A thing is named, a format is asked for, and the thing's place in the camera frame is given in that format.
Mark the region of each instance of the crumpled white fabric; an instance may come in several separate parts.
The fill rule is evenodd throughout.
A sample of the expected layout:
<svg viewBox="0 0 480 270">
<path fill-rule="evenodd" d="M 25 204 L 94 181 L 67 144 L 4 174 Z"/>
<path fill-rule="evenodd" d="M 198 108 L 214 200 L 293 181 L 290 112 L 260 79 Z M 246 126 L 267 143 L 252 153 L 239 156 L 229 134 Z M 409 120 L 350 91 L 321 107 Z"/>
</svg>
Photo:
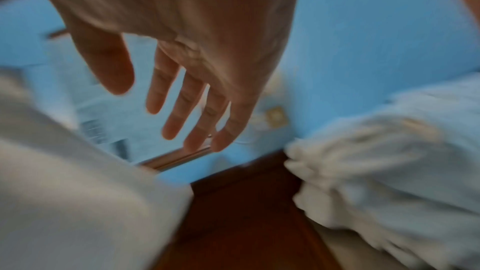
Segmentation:
<svg viewBox="0 0 480 270">
<path fill-rule="evenodd" d="M 191 197 L 0 87 L 0 269 L 145 270 Z"/>
<path fill-rule="evenodd" d="M 480 73 L 399 94 L 286 153 L 315 222 L 410 268 L 480 269 Z"/>
</svg>

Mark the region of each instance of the wooden furniture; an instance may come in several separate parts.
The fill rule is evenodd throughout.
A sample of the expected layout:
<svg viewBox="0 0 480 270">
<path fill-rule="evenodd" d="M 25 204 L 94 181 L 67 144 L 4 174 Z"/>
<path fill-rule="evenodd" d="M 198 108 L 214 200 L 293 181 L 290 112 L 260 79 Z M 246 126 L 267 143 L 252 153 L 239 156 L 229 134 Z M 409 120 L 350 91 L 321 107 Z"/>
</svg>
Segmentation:
<svg viewBox="0 0 480 270">
<path fill-rule="evenodd" d="M 293 195 L 283 152 L 192 184 L 194 200 L 151 270 L 339 270 Z"/>
</svg>

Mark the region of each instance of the white fabric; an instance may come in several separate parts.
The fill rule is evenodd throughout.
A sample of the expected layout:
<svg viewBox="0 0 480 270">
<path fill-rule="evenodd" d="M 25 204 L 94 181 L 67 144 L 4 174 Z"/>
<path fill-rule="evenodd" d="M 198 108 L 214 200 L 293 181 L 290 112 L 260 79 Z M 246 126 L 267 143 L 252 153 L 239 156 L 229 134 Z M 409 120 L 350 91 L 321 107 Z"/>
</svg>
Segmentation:
<svg viewBox="0 0 480 270">
<path fill-rule="evenodd" d="M 287 150 L 294 200 L 404 265 L 480 269 L 480 74 L 396 96 Z"/>
<path fill-rule="evenodd" d="M 191 197 L 0 90 L 0 269 L 145 270 Z"/>
</svg>

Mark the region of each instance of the human hand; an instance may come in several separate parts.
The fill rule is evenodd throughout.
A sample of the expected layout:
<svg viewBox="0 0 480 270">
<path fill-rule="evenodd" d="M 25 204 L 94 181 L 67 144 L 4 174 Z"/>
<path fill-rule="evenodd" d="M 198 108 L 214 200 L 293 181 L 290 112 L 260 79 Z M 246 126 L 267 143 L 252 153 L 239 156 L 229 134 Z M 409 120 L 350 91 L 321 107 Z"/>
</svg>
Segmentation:
<svg viewBox="0 0 480 270">
<path fill-rule="evenodd" d="M 230 117 L 212 139 L 218 152 L 247 125 L 287 44 L 296 0 L 50 0 L 79 53 L 113 94 L 127 92 L 134 69 L 121 33 L 157 39 L 146 108 L 162 108 L 180 66 L 180 94 L 163 129 L 173 139 L 210 89 L 203 113 L 184 141 L 197 150 L 229 103 Z"/>
</svg>

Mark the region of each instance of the pinky finger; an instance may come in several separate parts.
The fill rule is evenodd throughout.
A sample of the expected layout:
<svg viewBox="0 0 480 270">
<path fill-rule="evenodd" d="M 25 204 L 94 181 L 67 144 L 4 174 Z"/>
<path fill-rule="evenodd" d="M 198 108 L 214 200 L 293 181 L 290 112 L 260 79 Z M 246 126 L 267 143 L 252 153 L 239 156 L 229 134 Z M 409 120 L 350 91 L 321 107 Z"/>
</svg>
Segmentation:
<svg viewBox="0 0 480 270">
<path fill-rule="evenodd" d="M 249 123 L 250 116 L 254 111 L 256 102 L 238 104 L 232 103 L 230 106 L 230 117 L 225 126 L 214 137 L 211 142 L 211 150 L 220 152 L 228 147 L 242 133 Z"/>
</svg>

